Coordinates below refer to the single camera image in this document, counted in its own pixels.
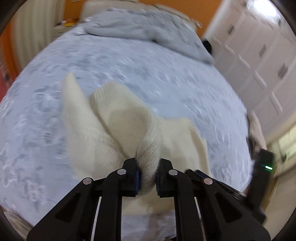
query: knit fabric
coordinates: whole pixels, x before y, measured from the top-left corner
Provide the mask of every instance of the knit fabric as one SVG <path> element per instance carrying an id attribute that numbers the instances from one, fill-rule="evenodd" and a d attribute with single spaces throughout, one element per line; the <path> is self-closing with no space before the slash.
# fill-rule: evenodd
<path id="1" fill-rule="evenodd" d="M 180 171 L 200 169 L 210 175 L 206 141 L 187 118 L 166 120 L 155 116 L 126 87 L 108 82 L 89 100 L 75 77 L 63 82 L 64 121 L 69 162 L 78 178 L 106 177 L 136 157 L 142 172 L 137 198 L 123 199 L 123 215 L 162 213 L 174 208 L 173 199 L 160 199 L 155 175 L 160 158 Z"/>

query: light blue bedsheet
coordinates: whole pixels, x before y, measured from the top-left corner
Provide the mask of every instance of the light blue bedsheet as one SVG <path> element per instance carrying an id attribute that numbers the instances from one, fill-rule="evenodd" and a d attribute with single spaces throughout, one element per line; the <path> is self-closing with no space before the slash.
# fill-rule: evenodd
<path id="1" fill-rule="evenodd" d="M 78 30 L 35 57 L 0 104 L 0 204 L 5 209 L 35 225 L 80 181 L 68 165 L 61 119 L 60 84 L 69 71 L 85 95 L 115 79 L 157 115 L 189 117 L 207 139 L 214 178 L 238 190 L 246 186 L 252 172 L 246 110 L 212 65 L 153 42 L 77 35 Z"/>

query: white wardrobe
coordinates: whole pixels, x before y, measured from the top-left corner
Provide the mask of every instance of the white wardrobe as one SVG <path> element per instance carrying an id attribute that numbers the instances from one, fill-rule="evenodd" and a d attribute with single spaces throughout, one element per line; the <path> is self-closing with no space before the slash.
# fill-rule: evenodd
<path id="1" fill-rule="evenodd" d="M 215 67 L 256 112 L 265 136 L 296 112 L 296 37 L 285 21 L 274 23 L 239 1 L 209 41 Z"/>

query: metal rivet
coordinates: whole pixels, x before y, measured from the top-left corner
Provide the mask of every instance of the metal rivet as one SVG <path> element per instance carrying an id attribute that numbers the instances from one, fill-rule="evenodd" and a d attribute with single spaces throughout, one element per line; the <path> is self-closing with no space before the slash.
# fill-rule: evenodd
<path id="1" fill-rule="evenodd" d="M 178 174 L 178 171 L 175 170 L 175 169 L 171 169 L 168 171 L 168 173 L 171 175 L 171 176 L 176 176 Z"/>
<path id="2" fill-rule="evenodd" d="M 83 184 L 88 185 L 88 184 L 91 184 L 91 179 L 89 177 L 87 177 L 87 178 L 83 179 L 82 182 L 83 182 Z"/>
<path id="3" fill-rule="evenodd" d="M 125 170 L 125 169 L 119 169 L 119 170 L 117 171 L 117 174 L 119 174 L 119 175 L 124 175 L 124 174 L 126 174 L 126 170 Z"/>
<path id="4" fill-rule="evenodd" d="M 213 183 L 213 180 L 210 179 L 210 178 L 205 178 L 204 183 L 207 184 L 207 185 L 211 185 Z"/>

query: gray blanket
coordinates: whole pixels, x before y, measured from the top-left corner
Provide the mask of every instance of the gray blanket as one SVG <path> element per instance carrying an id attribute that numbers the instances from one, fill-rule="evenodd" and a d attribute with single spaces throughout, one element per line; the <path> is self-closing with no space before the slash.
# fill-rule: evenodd
<path id="1" fill-rule="evenodd" d="M 84 30 L 104 37 L 154 41 L 199 61 L 214 62 L 196 33 L 179 17 L 166 11 L 110 8 L 94 15 Z"/>

